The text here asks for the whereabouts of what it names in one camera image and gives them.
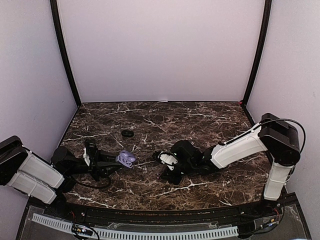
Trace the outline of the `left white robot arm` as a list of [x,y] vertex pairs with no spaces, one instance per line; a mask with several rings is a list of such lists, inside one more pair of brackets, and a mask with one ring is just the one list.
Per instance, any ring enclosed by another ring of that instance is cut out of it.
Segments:
[[14,135],[0,143],[0,184],[51,205],[58,217],[67,218],[71,208],[63,201],[63,194],[78,184],[75,175],[89,174],[98,182],[124,166],[131,167],[134,160],[125,150],[112,155],[98,149],[94,140],[87,139],[81,158],[60,146],[51,162],[47,162]]

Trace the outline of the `black earbud charging case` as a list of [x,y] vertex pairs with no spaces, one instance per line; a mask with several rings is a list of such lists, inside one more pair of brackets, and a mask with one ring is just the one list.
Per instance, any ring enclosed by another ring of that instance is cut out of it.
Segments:
[[132,130],[124,129],[121,131],[121,135],[126,138],[132,138],[134,136],[134,132]]

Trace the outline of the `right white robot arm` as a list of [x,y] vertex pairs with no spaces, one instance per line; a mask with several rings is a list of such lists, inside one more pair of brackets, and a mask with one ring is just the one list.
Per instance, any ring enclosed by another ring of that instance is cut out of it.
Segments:
[[266,217],[274,210],[274,201],[279,199],[283,187],[301,159],[306,142],[299,140],[297,128],[304,129],[295,120],[265,113],[261,121],[249,130],[205,151],[200,151],[188,140],[180,140],[170,151],[154,153],[153,158],[167,166],[162,178],[178,185],[184,175],[209,175],[243,158],[269,152],[273,161],[264,187],[263,200],[255,205],[255,213]]

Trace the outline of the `purple charging case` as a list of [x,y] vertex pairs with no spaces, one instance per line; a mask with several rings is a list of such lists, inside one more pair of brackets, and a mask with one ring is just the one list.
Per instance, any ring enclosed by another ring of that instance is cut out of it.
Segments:
[[116,161],[131,169],[133,167],[133,163],[136,161],[136,157],[131,152],[123,150],[116,157]]

